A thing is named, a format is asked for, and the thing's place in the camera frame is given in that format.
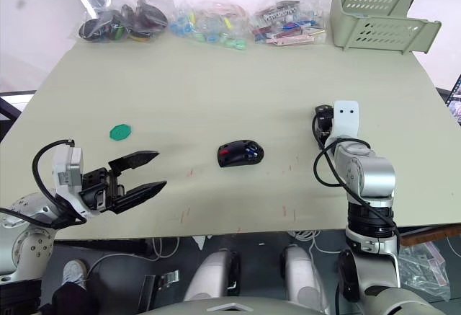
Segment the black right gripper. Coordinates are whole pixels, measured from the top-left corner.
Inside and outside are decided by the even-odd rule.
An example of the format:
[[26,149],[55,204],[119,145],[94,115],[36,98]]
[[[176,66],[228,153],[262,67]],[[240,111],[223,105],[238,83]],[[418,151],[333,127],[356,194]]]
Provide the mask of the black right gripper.
[[331,134],[334,109],[330,105],[320,105],[315,108],[314,136],[317,141],[326,141]]

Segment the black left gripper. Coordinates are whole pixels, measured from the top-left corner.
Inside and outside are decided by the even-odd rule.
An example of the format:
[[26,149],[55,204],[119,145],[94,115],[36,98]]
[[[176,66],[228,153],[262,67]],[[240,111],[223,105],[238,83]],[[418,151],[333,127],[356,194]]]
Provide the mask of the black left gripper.
[[80,198],[90,210],[120,214],[155,197],[166,186],[167,181],[140,185],[125,193],[124,186],[119,185],[117,179],[124,171],[141,167],[158,155],[157,151],[136,151],[111,160],[109,170],[99,168],[84,174]]

